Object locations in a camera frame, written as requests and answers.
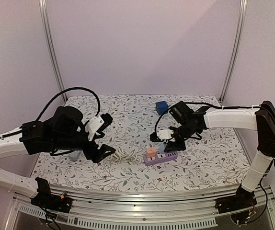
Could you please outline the light blue plug adapter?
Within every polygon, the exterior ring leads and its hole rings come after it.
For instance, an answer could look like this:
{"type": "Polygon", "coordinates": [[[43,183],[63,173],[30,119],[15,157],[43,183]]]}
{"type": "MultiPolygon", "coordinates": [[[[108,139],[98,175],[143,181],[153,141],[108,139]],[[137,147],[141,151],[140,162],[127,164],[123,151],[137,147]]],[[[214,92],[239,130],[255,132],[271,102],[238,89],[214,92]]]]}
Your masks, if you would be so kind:
{"type": "Polygon", "coordinates": [[[157,152],[158,154],[165,154],[165,148],[166,147],[163,147],[162,145],[160,145],[158,148],[157,148],[157,152]]]}

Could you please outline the purple power strip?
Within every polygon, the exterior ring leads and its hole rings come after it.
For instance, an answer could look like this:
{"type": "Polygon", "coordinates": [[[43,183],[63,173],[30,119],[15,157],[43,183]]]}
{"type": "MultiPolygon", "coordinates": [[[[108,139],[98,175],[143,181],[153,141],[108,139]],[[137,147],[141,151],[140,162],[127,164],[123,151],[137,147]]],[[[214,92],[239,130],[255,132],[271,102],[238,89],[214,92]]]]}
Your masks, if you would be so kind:
{"type": "Polygon", "coordinates": [[[144,164],[146,166],[151,166],[155,164],[160,164],[163,162],[173,161],[178,158],[177,152],[169,152],[169,153],[156,153],[154,157],[147,157],[146,154],[143,155],[144,164]]]}

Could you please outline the pink plug adapter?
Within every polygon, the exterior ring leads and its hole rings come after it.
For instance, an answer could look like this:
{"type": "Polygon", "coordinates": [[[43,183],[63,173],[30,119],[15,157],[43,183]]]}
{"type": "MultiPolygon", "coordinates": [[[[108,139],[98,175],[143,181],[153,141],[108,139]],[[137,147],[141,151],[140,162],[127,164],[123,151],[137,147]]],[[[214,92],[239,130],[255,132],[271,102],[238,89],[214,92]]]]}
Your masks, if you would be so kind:
{"type": "Polygon", "coordinates": [[[157,149],[156,148],[148,148],[146,152],[147,158],[154,158],[156,156],[157,149]]]}

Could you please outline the light blue power strip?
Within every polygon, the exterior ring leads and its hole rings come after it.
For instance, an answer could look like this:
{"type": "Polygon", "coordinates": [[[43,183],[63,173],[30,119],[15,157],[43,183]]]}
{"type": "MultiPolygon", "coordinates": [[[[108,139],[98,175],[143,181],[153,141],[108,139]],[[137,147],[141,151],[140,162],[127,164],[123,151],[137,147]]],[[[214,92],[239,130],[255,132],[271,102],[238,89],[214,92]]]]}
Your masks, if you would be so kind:
{"type": "Polygon", "coordinates": [[[74,152],[72,152],[72,153],[70,153],[70,154],[68,155],[68,158],[69,158],[71,161],[77,161],[78,158],[79,158],[79,156],[80,156],[80,154],[81,154],[81,151],[74,151],[74,152]]]}

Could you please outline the dark blue cube socket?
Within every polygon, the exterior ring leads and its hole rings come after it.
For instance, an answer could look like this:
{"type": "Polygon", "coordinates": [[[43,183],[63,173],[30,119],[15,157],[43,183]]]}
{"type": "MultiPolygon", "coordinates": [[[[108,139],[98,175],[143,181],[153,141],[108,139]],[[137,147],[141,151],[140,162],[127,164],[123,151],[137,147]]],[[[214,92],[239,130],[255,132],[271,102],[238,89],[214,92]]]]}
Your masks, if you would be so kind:
{"type": "Polygon", "coordinates": [[[160,101],[160,102],[156,102],[155,104],[155,108],[156,108],[156,112],[158,115],[163,115],[166,114],[168,112],[168,104],[166,101],[160,101]]]}

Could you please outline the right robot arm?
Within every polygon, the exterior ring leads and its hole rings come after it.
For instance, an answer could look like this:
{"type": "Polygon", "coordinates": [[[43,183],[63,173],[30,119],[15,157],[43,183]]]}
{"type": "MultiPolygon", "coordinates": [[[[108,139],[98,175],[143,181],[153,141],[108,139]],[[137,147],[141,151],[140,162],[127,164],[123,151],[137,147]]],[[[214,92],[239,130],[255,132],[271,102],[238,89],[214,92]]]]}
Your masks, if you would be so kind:
{"type": "Polygon", "coordinates": [[[205,102],[180,101],[167,112],[178,127],[154,130],[159,141],[166,142],[165,151],[185,150],[185,141],[204,130],[232,128],[238,132],[255,134],[255,153],[250,167],[232,199],[236,209],[250,202],[257,185],[275,165],[275,107],[270,101],[250,106],[222,106],[205,102]]]}

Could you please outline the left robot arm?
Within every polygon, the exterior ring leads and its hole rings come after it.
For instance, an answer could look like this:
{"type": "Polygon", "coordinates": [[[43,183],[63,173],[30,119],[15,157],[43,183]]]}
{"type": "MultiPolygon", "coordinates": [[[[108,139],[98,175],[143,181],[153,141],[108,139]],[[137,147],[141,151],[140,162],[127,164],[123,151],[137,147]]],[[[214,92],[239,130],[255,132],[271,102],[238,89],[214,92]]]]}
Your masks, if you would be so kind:
{"type": "MultiPolygon", "coordinates": [[[[60,156],[82,151],[87,160],[99,163],[115,153],[115,149],[95,141],[104,137],[104,130],[111,125],[110,114],[95,115],[86,123],[82,122],[80,110],[60,106],[54,115],[42,122],[35,120],[0,135],[0,159],[18,155],[49,153],[60,156]]],[[[55,204],[47,180],[23,177],[0,168],[0,187],[37,199],[45,208],[55,204]]]]}

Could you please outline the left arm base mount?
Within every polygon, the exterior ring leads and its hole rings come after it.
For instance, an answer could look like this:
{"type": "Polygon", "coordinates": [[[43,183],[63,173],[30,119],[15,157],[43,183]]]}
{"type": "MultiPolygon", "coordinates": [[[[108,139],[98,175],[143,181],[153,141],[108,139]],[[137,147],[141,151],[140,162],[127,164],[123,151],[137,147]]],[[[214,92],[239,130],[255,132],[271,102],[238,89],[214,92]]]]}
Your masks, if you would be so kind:
{"type": "Polygon", "coordinates": [[[38,194],[31,198],[31,204],[43,209],[69,213],[73,199],[68,196],[67,191],[60,195],[52,194],[50,189],[37,189],[38,194]]]}

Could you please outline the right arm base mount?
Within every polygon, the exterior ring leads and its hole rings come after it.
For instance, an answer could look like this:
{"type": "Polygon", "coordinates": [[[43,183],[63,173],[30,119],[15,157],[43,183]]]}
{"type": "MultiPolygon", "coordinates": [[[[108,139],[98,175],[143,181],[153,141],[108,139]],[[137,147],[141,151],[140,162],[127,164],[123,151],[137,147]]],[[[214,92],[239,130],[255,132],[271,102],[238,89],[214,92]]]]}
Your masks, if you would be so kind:
{"type": "Polygon", "coordinates": [[[257,204],[254,192],[248,192],[240,184],[234,195],[217,198],[215,209],[219,214],[249,208],[257,204]]]}

